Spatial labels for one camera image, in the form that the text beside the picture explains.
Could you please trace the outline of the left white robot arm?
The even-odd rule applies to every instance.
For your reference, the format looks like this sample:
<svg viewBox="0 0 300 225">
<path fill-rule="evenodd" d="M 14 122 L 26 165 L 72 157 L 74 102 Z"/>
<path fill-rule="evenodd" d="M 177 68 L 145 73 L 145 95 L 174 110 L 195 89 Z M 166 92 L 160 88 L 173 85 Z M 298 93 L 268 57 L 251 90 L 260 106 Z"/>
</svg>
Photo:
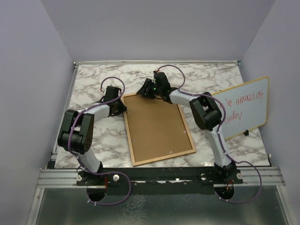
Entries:
<svg viewBox="0 0 300 225">
<path fill-rule="evenodd" d="M 103 181 L 103 164 L 91 150 L 94 124 L 127 111 L 121 100 L 121 88 L 108 86 L 105 95 L 81 111 L 67 110 L 58 135 L 58 145 L 78 160 L 93 185 Z"/>
</svg>

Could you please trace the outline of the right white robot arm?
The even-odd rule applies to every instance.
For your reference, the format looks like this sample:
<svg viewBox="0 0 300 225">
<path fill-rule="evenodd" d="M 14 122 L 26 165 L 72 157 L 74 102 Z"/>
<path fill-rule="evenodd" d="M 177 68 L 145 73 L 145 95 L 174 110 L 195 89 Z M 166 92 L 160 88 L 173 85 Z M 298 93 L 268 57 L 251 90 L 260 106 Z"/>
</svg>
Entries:
<svg viewBox="0 0 300 225">
<path fill-rule="evenodd" d="M 223 115 L 217 105 L 217 99 L 209 92 L 189 94 L 172 87 L 163 72 L 155 72 L 154 79 L 147 78 L 137 95 L 188 107 L 192 111 L 196 125 L 205 132 L 213 151 L 215 160 L 215 177 L 220 183 L 228 182 L 236 171 L 236 164 L 227 154 L 221 125 Z"/>
</svg>

